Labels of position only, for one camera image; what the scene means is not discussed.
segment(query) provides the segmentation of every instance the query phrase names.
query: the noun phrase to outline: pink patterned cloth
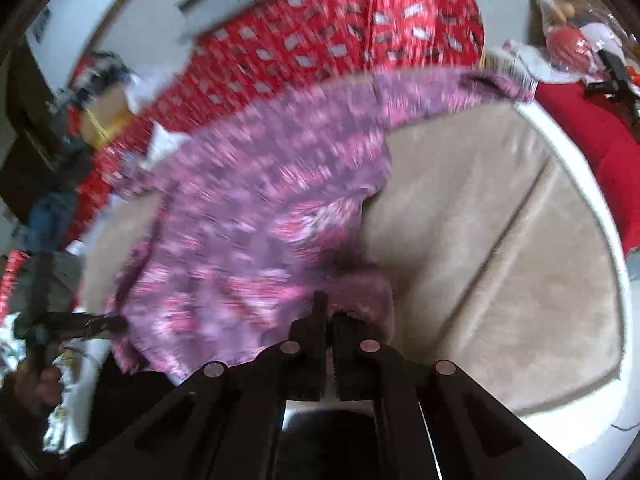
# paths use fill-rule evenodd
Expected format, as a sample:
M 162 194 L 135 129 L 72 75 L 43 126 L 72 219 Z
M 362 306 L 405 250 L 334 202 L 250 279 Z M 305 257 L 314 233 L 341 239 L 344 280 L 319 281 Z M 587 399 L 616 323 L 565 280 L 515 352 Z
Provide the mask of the pink patterned cloth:
M 235 365 L 287 337 L 314 290 L 394 330 L 388 281 L 359 243 L 362 201 L 390 171 L 385 131 L 503 98 L 508 79 L 460 68 L 391 72 L 256 101 L 194 134 L 124 196 L 159 190 L 162 207 L 116 280 L 109 312 L 124 370 L 183 380 L 210 360 Z

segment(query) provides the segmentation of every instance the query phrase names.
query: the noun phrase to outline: screw head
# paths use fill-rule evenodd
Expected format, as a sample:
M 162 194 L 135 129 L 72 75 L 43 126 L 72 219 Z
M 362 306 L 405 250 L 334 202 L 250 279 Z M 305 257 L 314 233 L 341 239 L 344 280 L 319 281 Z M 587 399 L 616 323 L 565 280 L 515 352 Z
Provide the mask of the screw head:
M 373 354 L 380 350 L 380 343 L 375 339 L 365 339 L 360 342 L 360 350 Z
M 225 367 L 223 367 L 222 363 L 207 363 L 204 367 L 204 374 L 207 377 L 220 377 L 223 373 L 225 373 Z
M 456 365 L 451 361 L 438 361 L 436 363 L 436 371 L 440 375 L 453 375 L 456 371 Z
M 300 352 L 300 344 L 297 341 L 285 341 L 280 345 L 280 351 L 284 354 L 297 354 Z

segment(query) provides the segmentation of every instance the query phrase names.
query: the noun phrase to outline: red cushion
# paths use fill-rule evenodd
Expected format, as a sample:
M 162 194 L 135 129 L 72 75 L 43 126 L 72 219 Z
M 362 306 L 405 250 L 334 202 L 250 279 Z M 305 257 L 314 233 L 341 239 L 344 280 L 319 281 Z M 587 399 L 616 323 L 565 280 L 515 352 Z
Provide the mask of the red cushion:
M 540 83 L 536 99 L 587 158 L 625 254 L 640 246 L 640 148 L 616 107 L 603 96 L 585 99 L 580 83 Z

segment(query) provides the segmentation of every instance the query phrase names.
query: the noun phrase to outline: black metal bracket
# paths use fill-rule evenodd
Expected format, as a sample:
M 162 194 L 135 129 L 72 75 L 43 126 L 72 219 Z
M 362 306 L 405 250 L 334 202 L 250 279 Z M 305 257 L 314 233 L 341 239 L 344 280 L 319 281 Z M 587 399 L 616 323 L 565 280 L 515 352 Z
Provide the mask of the black metal bracket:
M 35 279 L 31 284 L 30 300 L 14 323 L 14 337 L 25 341 L 27 358 L 34 370 L 40 372 L 50 366 L 60 352 L 60 342 L 91 339 L 102 333 L 125 333 L 127 321 L 120 316 L 95 316 L 74 312 L 50 312 L 49 283 L 53 274 L 53 253 L 31 256 L 35 260 Z
M 375 333 L 345 314 L 328 323 L 317 292 L 289 340 L 206 364 L 68 478 L 271 479 L 286 400 L 321 399 L 328 346 L 340 400 L 374 402 L 384 478 L 584 478 L 455 364 L 412 364 Z
M 638 140 L 638 136 L 640 136 L 640 97 L 633 90 L 626 67 L 618 56 L 607 50 L 599 50 L 598 56 L 604 63 L 609 80 L 588 84 L 585 95 L 588 97 L 594 94 L 609 94 L 611 103 L 625 105 L 631 120 L 631 128 L 636 140 Z

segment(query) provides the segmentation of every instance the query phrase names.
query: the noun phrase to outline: white wall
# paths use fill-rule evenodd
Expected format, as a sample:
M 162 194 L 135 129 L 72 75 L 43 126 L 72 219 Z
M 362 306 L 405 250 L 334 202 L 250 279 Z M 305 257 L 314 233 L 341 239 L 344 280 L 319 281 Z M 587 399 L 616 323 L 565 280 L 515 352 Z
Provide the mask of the white wall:
M 36 43 L 31 30 L 27 41 L 45 81 L 52 90 L 65 86 L 85 44 L 115 0 L 51 0 L 51 18 Z
M 178 72 L 189 59 L 193 41 L 181 39 L 184 0 L 129 0 L 97 44 L 110 50 L 140 75 L 150 70 Z

